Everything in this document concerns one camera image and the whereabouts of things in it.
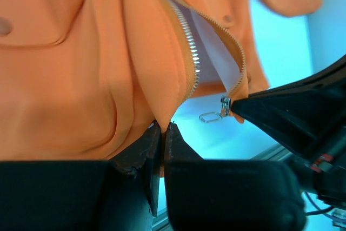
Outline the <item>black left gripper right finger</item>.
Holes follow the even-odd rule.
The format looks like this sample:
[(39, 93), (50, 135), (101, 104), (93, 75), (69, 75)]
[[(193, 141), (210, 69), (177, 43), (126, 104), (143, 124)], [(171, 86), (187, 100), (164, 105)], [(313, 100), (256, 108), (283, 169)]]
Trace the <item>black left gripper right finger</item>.
[(171, 123), (164, 179), (174, 230), (303, 230), (304, 201), (282, 162), (205, 160)]

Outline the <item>orange zip-up jacket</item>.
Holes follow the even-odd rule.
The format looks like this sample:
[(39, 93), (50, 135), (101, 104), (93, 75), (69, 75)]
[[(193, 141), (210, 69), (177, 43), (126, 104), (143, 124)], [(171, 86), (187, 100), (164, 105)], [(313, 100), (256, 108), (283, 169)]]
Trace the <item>orange zip-up jacket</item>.
[[(286, 16), (322, 0), (261, 0)], [(191, 97), (266, 90), (248, 0), (1, 0), (1, 160), (107, 160)]]

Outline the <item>silver zipper pull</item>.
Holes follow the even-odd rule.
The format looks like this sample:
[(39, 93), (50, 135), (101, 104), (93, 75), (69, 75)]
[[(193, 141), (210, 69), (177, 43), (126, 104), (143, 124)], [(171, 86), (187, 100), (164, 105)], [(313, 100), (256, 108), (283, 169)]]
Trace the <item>silver zipper pull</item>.
[(222, 96), (220, 99), (221, 110), (211, 111), (199, 115), (199, 120), (203, 123), (213, 123), (222, 120), (230, 115), (231, 98)]

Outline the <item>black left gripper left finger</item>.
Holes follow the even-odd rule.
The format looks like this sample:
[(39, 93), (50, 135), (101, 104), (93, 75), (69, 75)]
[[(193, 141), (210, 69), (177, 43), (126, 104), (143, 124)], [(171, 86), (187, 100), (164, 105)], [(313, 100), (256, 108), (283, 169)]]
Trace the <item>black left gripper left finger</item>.
[(1, 230), (151, 230), (161, 129), (108, 161), (1, 163)]

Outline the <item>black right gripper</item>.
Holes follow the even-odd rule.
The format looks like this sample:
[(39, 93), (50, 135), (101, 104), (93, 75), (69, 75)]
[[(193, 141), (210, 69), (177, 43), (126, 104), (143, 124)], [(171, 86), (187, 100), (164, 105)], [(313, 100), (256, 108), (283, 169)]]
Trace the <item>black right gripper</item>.
[(345, 57), (303, 80), (237, 100), (231, 111), (299, 157), (320, 155), (314, 164), (296, 155), (286, 164), (302, 191), (345, 209), (345, 134), (333, 136), (345, 124)]

